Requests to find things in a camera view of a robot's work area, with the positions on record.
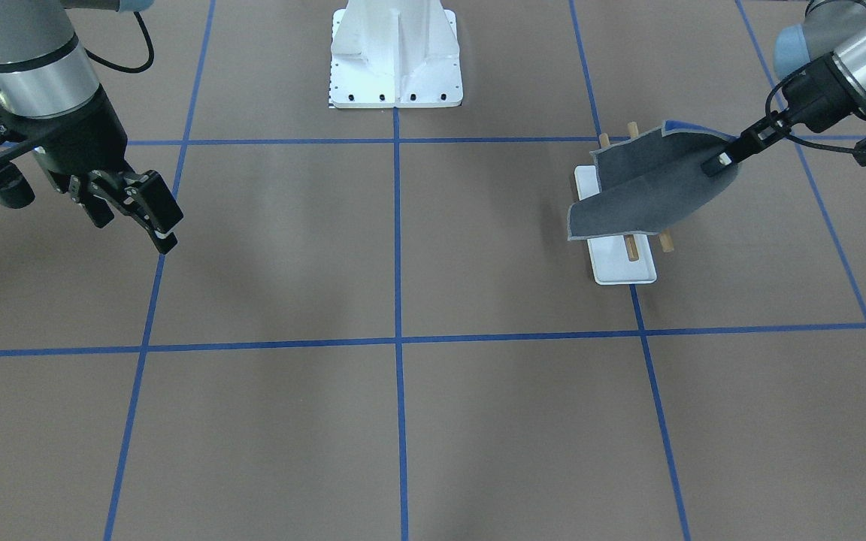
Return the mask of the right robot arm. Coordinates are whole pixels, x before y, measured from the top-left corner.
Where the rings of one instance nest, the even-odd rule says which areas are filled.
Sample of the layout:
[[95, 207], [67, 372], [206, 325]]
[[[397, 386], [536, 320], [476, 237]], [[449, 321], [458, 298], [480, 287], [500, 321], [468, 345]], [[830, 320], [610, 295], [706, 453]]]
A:
[[0, 206], [20, 209], [35, 194], [15, 165], [31, 153], [59, 194], [98, 228], [121, 213], [147, 232], [158, 253], [177, 244], [183, 212], [159, 172], [135, 171], [128, 137], [94, 65], [112, 68], [82, 44], [70, 9], [131, 13], [155, 50], [142, 19], [149, 1], [0, 1]]

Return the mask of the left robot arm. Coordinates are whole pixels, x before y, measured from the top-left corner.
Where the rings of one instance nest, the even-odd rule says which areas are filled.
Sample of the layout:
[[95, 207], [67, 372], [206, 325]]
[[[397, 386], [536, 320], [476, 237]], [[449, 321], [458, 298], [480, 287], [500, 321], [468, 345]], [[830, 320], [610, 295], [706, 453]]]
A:
[[[820, 134], [848, 116], [866, 121], [866, 1], [809, 2], [804, 23], [780, 34], [776, 52], [779, 83], [767, 96], [765, 116], [702, 164], [707, 176], [783, 138], [813, 147], [794, 134], [797, 125]], [[866, 167], [866, 138], [837, 151]]]

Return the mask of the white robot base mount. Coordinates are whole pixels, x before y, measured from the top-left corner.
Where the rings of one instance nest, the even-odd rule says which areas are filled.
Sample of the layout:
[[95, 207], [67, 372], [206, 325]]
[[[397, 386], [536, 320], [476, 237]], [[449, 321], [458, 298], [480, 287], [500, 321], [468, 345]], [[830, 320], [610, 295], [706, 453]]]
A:
[[328, 104], [336, 109], [458, 107], [457, 17], [440, 1], [350, 1], [331, 23]]

